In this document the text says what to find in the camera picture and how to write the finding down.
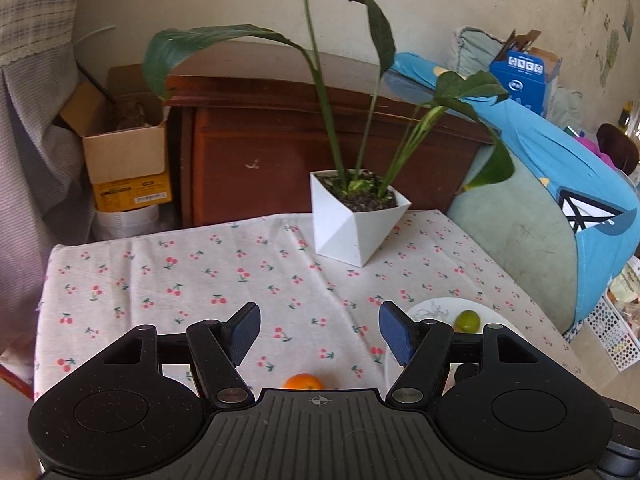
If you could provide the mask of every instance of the cardboard box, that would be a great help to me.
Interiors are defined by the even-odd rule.
[[[148,91],[142,67],[129,65],[109,71],[111,103],[89,82],[81,83],[60,117],[82,137],[86,166],[98,211],[114,213],[171,202],[162,105]],[[150,125],[114,130],[115,110],[144,110]]]
[[[489,71],[508,90],[511,99],[545,117],[558,87],[562,59],[535,47],[524,52],[539,35],[537,30],[522,36],[512,33]]]

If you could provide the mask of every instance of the wire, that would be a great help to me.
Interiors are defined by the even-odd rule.
[[[105,32],[107,30],[112,30],[116,28],[115,25],[107,25],[106,27],[103,28],[97,28],[96,30],[92,30],[91,32],[89,32],[88,34],[85,34],[82,38],[80,38],[79,40],[76,40],[76,42],[74,43],[74,46],[78,46],[78,43],[81,43],[82,41],[86,40],[87,38],[90,38],[91,36],[93,36],[94,34],[99,34],[100,32]]]

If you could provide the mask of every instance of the lime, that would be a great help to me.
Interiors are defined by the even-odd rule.
[[[478,316],[478,313],[473,310],[460,312],[456,320],[453,322],[453,329],[456,332],[475,334],[480,330],[480,316]]]

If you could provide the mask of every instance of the potted plant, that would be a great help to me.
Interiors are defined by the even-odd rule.
[[[479,119],[472,105],[464,101],[465,98],[495,97],[496,102],[500,102],[509,97],[507,91],[489,72],[478,72],[466,79],[454,72],[439,75],[433,99],[416,107],[386,174],[376,175],[362,168],[370,126],[376,110],[380,80],[393,65],[396,46],[391,26],[374,0],[349,1],[366,6],[371,39],[380,61],[360,151],[356,166],[352,170],[347,170],[342,163],[334,117],[322,75],[309,0],[303,0],[303,4],[311,42],[310,53],[274,30],[250,24],[191,30],[169,29],[158,32],[152,38],[146,51],[143,70],[149,88],[161,98],[167,98],[165,79],[169,72],[199,50],[220,41],[253,36],[298,49],[309,66],[316,86],[335,164],[334,170],[315,172],[310,176],[316,253],[354,266],[364,266],[410,206],[410,202],[391,186],[393,180],[447,110],[455,110],[482,124],[493,137],[495,144],[487,163],[462,190],[506,180],[513,174],[514,168],[505,145],[496,133]]]

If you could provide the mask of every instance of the printed logo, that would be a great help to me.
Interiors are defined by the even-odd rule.
[[[523,87],[524,85],[517,79],[509,81],[509,88],[514,92],[519,92],[520,90],[522,90]]]
[[[326,397],[323,397],[322,395],[318,395],[318,396],[314,397],[313,399],[309,399],[309,402],[314,403],[316,406],[324,406],[326,403],[331,402],[331,399],[327,399]]]

